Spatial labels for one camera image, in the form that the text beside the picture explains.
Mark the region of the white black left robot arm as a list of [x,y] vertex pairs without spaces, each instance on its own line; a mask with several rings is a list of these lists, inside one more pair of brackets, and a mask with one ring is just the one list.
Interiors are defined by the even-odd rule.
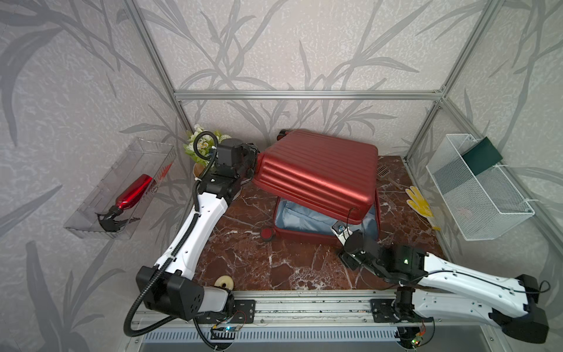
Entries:
[[235,314],[235,300],[227,287],[204,287],[193,281],[200,255],[221,217],[227,212],[244,182],[251,180],[259,154],[252,143],[225,139],[210,132],[199,133],[193,141],[209,136],[211,152],[199,158],[207,166],[195,178],[193,207],[170,247],[151,267],[136,275],[139,296],[123,324],[128,337],[139,337],[175,319],[197,321],[211,315],[220,320]]

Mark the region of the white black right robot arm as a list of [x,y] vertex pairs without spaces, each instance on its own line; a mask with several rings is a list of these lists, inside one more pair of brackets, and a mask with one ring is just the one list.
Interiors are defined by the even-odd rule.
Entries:
[[498,326],[515,340],[543,344],[548,318],[539,298],[551,289],[522,274],[496,277],[439,258],[412,246],[381,246],[360,230],[337,223],[341,261],[350,269],[366,268],[395,290],[393,305],[382,314],[390,321],[422,322],[454,318]]

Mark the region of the red ribbed hardshell suitcase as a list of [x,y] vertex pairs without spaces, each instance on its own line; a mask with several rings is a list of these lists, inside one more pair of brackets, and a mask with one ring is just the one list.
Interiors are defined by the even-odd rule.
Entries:
[[262,240],[282,238],[341,246],[331,227],[337,221],[378,239],[376,146],[308,130],[281,131],[259,154],[253,184],[277,196],[273,224]]

